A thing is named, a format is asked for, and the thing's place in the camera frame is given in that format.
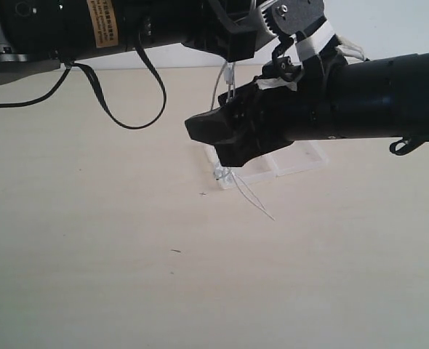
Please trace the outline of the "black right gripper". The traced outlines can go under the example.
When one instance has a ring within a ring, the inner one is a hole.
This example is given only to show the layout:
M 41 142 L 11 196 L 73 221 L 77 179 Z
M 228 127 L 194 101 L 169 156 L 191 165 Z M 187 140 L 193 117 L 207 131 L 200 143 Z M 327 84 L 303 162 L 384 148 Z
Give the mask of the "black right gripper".
M 230 101 L 184 122 L 190 139 L 213 145 L 221 163 L 242 167 L 299 140 L 323 140 L 329 126 L 324 88 L 261 90 L 247 84 Z

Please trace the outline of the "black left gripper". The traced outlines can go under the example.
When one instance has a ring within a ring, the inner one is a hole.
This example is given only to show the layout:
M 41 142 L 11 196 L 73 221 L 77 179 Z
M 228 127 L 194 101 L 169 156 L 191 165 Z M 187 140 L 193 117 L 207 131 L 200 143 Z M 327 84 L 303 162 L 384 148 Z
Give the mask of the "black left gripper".
M 268 15 L 277 1 L 199 1 L 183 46 L 228 62 L 254 57 L 277 38 Z

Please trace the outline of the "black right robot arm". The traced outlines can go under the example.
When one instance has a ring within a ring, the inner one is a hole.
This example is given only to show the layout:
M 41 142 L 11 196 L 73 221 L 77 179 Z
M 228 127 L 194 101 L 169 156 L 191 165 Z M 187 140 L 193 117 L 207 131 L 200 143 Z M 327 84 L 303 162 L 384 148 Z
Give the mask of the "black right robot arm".
M 429 53 L 348 65 L 296 90 L 243 85 L 219 108 L 185 121 L 190 139 L 211 145 L 224 167 L 303 140 L 390 138 L 404 156 L 429 143 Z

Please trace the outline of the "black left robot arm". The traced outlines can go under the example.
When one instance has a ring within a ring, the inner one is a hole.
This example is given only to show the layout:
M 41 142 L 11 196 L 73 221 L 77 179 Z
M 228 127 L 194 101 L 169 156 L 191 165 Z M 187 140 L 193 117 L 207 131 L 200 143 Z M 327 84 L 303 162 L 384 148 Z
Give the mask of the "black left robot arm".
M 269 1 L 0 1 L 0 85 L 137 47 L 182 44 L 230 62 L 275 39 Z

